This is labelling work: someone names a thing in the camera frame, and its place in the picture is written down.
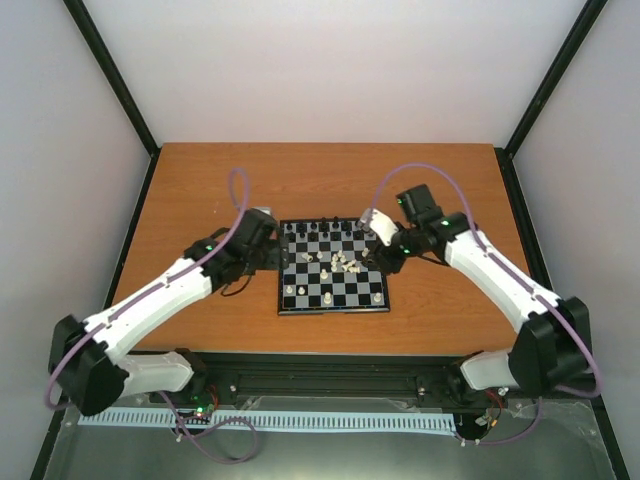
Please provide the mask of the black silver chess board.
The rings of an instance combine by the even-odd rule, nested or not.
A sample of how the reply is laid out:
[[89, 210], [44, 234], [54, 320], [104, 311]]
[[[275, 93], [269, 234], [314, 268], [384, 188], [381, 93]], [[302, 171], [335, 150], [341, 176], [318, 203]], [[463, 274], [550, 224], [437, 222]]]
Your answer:
[[[388, 313], [389, 289], [384, 274], [367, 267], [369, 249], [375, 237], [360, 228], [356, 218], [333, 217], [282, 220], [287, 258], [279, 272], [278, 314], [313, 315], [323, 313]], [[301, 255], [314, 257], [306, 262]], [[327, 280], [320, 279], [325, 269]], [[292, 295], [285, 289], [291, 285]], [[297, 291], [306, 290], [304, 296]], [[323, 302], [325, 293], [332, 303]]]

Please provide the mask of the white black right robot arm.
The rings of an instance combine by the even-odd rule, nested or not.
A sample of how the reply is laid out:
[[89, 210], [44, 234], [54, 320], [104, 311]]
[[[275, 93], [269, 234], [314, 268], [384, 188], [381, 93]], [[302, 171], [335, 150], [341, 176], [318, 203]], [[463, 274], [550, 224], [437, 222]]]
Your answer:
[[563, 299], [532, 280], [465, 213], [444, 214], [426, 185], [396, 200], [404, 223], [375, 208], [366, 209], [358, 221], [375, 237], [368, 263], [385, 275], [396, 274], [407, 259], [431, 253], [491, 300], [516, 334], [512, 347], [475, 353], [459, 364], [453, 377], [461, 393], [506, 387], [538, 397], [568, 391], [569, 381], [593, 372], [589, 312], [581, 300]]

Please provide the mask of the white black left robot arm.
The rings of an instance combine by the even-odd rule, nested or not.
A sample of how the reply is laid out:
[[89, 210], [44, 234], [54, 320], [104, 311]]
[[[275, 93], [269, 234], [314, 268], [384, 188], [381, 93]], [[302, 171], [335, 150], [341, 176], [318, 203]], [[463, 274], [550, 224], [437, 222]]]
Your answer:
[[51, 383], [85, 416], [117, 400], [169, 392], [197, 402], [208, 390], [203, 361], [186, 348], [133, 354], [135, 345], [191, 304], [259, 270], [277, 270], [286, 258], [277, 221], [268, 208], [250, 208], [230, 228], [194, 242], [168, 270], [118, 304], [78, 320], [57, 322], [49, 355]]

